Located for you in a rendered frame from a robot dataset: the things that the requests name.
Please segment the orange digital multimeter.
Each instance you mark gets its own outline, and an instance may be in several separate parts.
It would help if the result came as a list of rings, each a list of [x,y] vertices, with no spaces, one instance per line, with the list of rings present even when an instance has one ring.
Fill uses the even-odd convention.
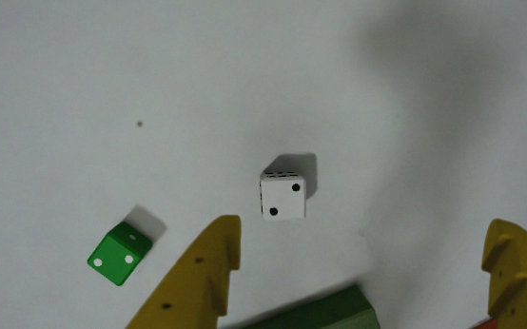
[[[474,329],[498,329],[498,319],[490,319]]]

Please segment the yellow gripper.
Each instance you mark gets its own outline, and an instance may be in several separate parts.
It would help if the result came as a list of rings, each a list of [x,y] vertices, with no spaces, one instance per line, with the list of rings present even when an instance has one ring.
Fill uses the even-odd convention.
[[[241,265],[239,215],[213,220],[173,264],[125,329],[217,329],[227,315],[230,271]],[[481,270],[490,273],[488,312],[498,329],[527,329],[527,230],[493,219]]]

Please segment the green die with white pips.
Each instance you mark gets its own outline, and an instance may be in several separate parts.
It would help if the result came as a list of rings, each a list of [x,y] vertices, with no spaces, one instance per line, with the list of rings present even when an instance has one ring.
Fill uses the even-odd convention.
[[[117,286],[122,286],[151,246],[149,239],[120,222],[106,233],[87,263]]]

